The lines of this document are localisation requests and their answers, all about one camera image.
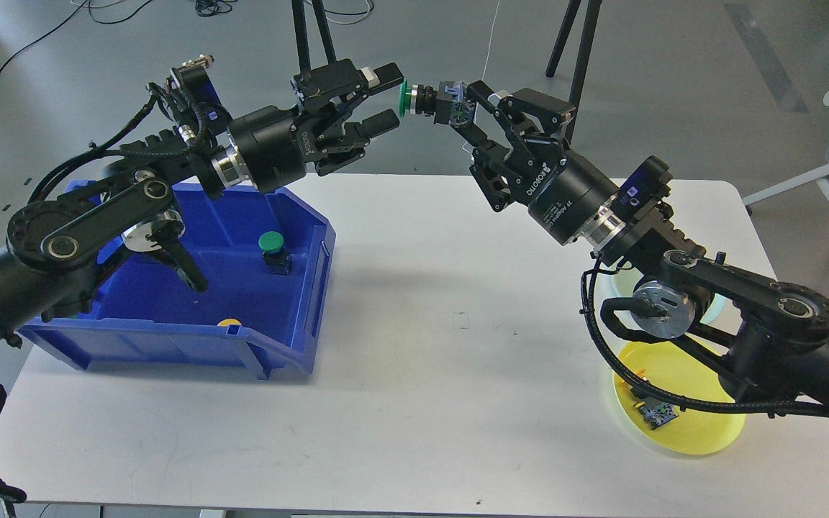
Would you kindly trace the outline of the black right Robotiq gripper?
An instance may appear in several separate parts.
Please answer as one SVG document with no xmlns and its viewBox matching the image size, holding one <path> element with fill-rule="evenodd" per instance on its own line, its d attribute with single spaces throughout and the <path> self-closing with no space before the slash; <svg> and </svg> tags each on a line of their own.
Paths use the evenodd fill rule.
<svg viewBox="0 0 829 518">
<path fill-rule="evenodd" d="M 465 96 L 474 108 L 465 128 L 471 177 L 491 209 L 523 204 L 559 245 L 583 237 L 618 187 L 571 149 L 576 106 L 531 88 L 493 91 L 484 80 L 468 84 Z"/>
</svg>

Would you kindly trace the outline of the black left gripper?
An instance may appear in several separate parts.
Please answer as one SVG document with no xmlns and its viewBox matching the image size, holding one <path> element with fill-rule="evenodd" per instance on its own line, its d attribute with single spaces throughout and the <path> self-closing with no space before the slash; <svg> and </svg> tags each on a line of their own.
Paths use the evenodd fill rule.
<svg viewBox="0 0 829 518">
<path fill-rule="evenodd" d="M 399 127 L 385 109 L 361 122 L 348 118 L 371 93 L 404 82 L 397 63 L 356 68 L 349 59 L 300 71 L 291 79 L 296 104 L 270 105 L 227 127 L 226 186 L 249 181 L 270 193 L 302 179 L 309 170 L 325 176 L 365 157 L 372 139 Z"/>
</svg>

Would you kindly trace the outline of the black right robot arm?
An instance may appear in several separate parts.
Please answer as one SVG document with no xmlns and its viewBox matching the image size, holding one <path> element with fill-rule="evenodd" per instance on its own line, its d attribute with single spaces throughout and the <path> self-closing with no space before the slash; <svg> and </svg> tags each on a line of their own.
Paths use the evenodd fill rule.
<svg viewBox="0 0 829 518">
<path fill-rule="evenodd" d="M 615 373 L 636 390 L 720 414 L 829 419 L 829 299 L 707 257 L 672 223 L 667 165 L 650 157 L 621 186 L 572 150 L 572 105 L 529 88 L 463 95 L 457 132 L 474 149 L 471 171 L 496 211 L 513 202 L 560 243 L 588 240 L 595 265 L 582 275 L 582 314 Z M 669 341 L 720 377 L 733 403 L 652 386 L 605 343 Z"/>
</svg>

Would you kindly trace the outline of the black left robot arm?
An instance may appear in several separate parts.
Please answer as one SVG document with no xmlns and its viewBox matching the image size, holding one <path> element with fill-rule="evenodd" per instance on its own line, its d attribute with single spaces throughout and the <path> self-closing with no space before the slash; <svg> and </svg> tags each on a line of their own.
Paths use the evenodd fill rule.
<svg viewBox="0 0 829 518">
<path fill-rule="evenodd" d="M 391 109 L 362 122 L 363 101 L 404 82 L 396 63 L 357 68 L 330 55 L 320 68 L 299 54 L 289 109 L 256 109 L 234 119 L 207 75 L 211 55 L 172 68 L 163 85 L 122 130 L 51 170 L 9 220 L 0 248 L 0 342 L 21 347 L 19 328 L 91 312 L 96 290 L 133 255 L 170 268 L 193 291 L 209 283 L 184 245 L 184 221 L 173 187 L 191 177 L 221 196 L 249 181 L 267 194 L 327 175 L 364 157 L 373 138 L 400 124 Z M 0 384 L 0 415 L 6 390 Z M 6 517 L 25 491 L 0 478 Z"/>
</svg>

